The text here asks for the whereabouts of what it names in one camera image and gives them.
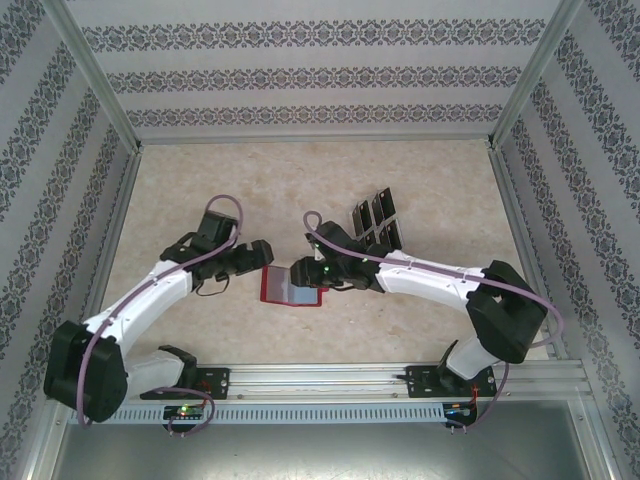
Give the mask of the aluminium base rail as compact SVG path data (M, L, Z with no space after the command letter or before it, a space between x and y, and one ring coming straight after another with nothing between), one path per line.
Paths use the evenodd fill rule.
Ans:
M397 376L404 363L231 365L228 403L410 402ZM494 368L503 401L573 400L593 397L579 360L533 360Z

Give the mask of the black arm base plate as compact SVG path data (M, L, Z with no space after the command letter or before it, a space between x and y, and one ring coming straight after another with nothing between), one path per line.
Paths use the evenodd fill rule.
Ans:
M465 380L435 365L410 365L397 379L406 383L410 398L471 398L474 393L481 398L489 398L497 392L492 367L481 370L471 380Z
M225 400L230 383L228 368L195 367L183 373L177 388L197 390L207 393L213 400ZM148 391L140 395L141 400L202 400L200 395L184 392Z

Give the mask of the grey metal sheet panel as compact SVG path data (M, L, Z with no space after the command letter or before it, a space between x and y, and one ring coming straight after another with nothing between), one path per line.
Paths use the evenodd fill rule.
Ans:
M574 440L425 424L72 427L53 480L591 480Z

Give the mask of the clear acrylic card stand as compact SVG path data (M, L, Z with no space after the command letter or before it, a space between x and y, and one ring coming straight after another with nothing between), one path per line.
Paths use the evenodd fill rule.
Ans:
M358 202L351 212L355 239L364 247L382 244L402 250L403 237L390 187Z

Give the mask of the red card holder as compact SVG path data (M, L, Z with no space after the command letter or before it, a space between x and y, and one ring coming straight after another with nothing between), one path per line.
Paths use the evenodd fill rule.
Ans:
M290 307L321 307L326 288L295 286L288 268L265 266L261 274L260 301Z

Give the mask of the aluminium table side rail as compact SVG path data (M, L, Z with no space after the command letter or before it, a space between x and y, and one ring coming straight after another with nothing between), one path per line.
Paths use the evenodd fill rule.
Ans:
M85 313L89 317L101 311L143 152L144 146L141 145L136 153L132 154L128 166L124 171L121 188L116 198L117 202L113 215L111 216L109 230L103 242L103 250L97 264L91 296L86 305Z
M535 249L528 234L525 217L520 208L518 196L502 154L491 146L489 146L487 150L524 277L535 292L548 300L548 290L535 256ZM544 340L550 338L552 334L554 334L555 328L557 328L557 322L553 314L550 314L548 319L543 323L542 338ZM544 348L550 359L566 360L568 358L561 337L556 337L553 342L547 343Z

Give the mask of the aluminium frame post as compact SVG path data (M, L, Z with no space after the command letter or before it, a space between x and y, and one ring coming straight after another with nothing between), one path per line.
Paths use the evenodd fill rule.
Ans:
M622 480L596 402L578 396L567 404L590 480Z
M129 152L137 152L140 149L141 140L120 104L82 29L75 21L67 2L65 0L40 1L127 150Z
M529 95L539 82L555 49L573 22L584 0L559 0L540 41L507 100L497 123L488 136L487 146L495 151L507 138Z
M52 480L72 411L57 401L47 400L36 424L17 480Z

